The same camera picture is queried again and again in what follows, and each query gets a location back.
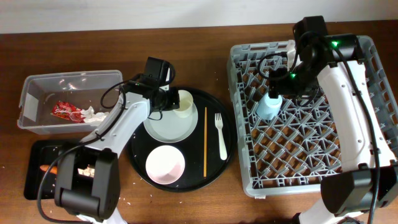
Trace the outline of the light blue cup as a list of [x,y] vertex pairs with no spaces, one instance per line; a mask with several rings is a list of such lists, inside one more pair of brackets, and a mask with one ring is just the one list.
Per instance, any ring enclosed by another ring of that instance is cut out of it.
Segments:
[[266,93],[259,101],[259,105],[256,109],[256,114],[260,118],[266,121],[270,121],[278,115],[281,105],[281,96],[278,96],[277,98],[271,98],[269,94]]

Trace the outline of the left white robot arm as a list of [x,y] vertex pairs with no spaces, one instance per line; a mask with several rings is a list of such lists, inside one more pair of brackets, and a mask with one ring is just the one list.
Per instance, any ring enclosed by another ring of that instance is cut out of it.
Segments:
[[119,156],[134,131],[153,112],[177,109],[178,90],[168,81],[143,78],[122,82],[104,121],[77,145],[64,147],[57,166],[55,204],[78,223],[124,223],[117,209],[121,186]]

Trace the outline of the cream white cup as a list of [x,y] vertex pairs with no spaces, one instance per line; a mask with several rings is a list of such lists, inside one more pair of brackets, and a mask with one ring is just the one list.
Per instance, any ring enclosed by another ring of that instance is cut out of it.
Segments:
[[187,90],[179,90],[178,94],[179,94],[180,107],[178,109],[173,110],[173,112],[179,118],[187,118],[193,112],[193,96]]

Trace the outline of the orange carrot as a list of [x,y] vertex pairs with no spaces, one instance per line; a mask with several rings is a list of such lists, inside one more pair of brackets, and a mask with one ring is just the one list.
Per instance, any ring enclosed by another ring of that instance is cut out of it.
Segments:
[[50,167],[50,165],[41,165],[40,170],[43,172],[49,171],[51,174],[57,175],[57,167],[56,166]]

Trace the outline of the white tissue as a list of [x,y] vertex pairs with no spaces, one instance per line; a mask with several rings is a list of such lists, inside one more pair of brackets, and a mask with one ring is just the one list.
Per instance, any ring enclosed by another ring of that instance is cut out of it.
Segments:
[[81,110],[81,117],[85,123],[102,122],[109,115],[109,112],[97,112],[95,113],[92,106],[87,110]]

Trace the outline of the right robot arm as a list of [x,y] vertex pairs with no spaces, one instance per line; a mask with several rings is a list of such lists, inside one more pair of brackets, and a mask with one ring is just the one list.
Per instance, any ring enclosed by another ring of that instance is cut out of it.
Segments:
[[397,159],[387,144],[366,83],[376,66],[374,47],[353,34],[304,31],[285,56],[286,68],[271,77],[271,95],[302,96],[321,88],[329,102],[340,139],[342,173],[321,182],[321,199],[297,215],[299,223],[338,223],[367,213],[397,197]]

